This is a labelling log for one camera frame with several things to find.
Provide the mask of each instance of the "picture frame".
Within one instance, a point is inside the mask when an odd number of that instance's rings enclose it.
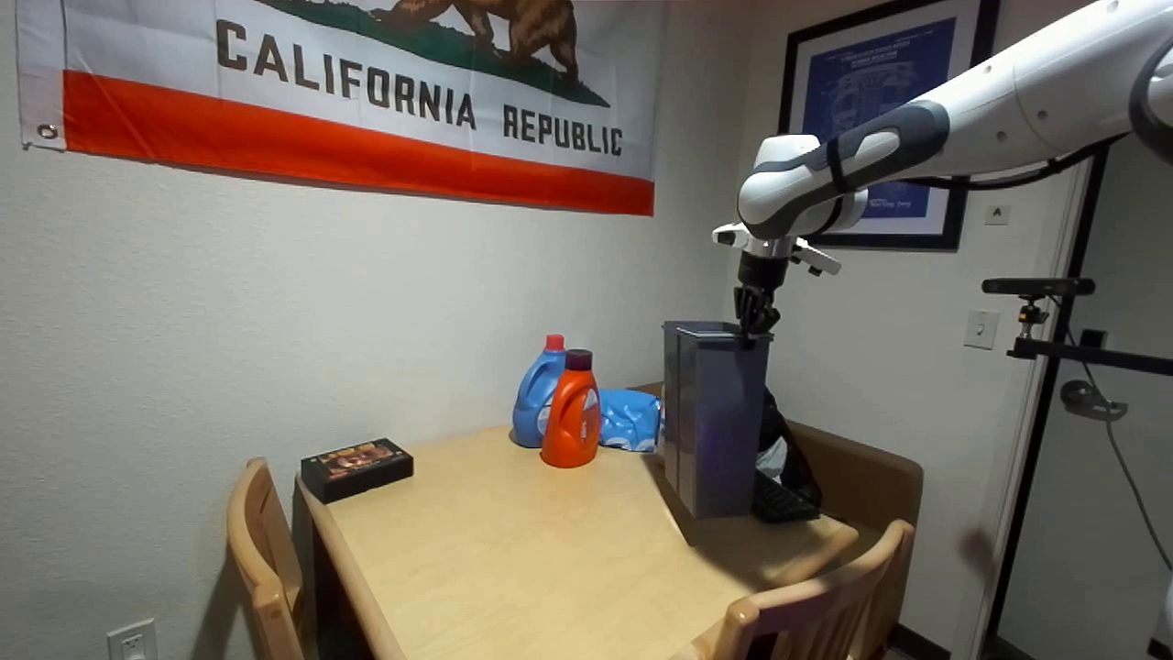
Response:
[[[834,137],[958,76],[993,51],[998,0],[881,3],[797,30],[783,48],[776,131]],[[958,251],[964,192],[881,184],[853,228],[812,247]]]

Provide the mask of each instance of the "wooden chair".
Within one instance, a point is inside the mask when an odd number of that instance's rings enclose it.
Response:
[[[254,636],[269,660],[305,660],[294,625],[301,564],[269,462],[248,459],[228,505],[228,548],[248,596]]]
[[[876,548],[823,575],[749,596],[694,642],[703,660],[869,660],[860,631],[892,568],[911,552],[911,524],[892,520]]]

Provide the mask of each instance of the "electrical outlet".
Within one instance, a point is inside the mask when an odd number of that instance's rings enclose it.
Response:
[[[105,631],[105,660],[155,660],[155,621]]]
[[[964,345],[980,348],[980,352],[993,352],[993,345],[998,345],[998,317],[993,312],[969,312]]]

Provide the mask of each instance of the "box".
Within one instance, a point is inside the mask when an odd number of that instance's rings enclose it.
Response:
[[[412,475],[412,456],[384,436],[301,459],[301,482],[321,502],[349,499]]]

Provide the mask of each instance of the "table top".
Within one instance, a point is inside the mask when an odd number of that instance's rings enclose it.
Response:
[[[672,656],[727,605],[832,564],[853,530],[819,519],[690,544],[639,456],[550,470],[507,428],[412,447],[415,476],[329,505],[321,548],[379,656]]]

